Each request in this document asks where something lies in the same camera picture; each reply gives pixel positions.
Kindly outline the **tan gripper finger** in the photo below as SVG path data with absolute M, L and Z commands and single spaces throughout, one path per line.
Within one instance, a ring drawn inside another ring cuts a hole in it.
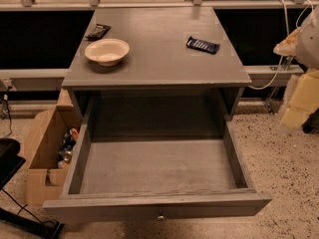
M 319 109 L 319 70 L 310 69 L 288 81 L 278 114 L 281 130 L 301 128 Z
M 296 28 L 283 41 L 274 47 L 273 52 L 280 56 L 295 56 L 298 34 L 299 29 Z

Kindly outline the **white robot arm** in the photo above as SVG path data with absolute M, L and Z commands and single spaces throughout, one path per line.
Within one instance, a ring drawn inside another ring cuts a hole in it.
M 319 109 L 319 6 L 273 52 L 293 56 L 307 67 L 301 77 L 293 76 L 288 82 L 286 108 L 280 119 L 286 128 L 302 127 Z

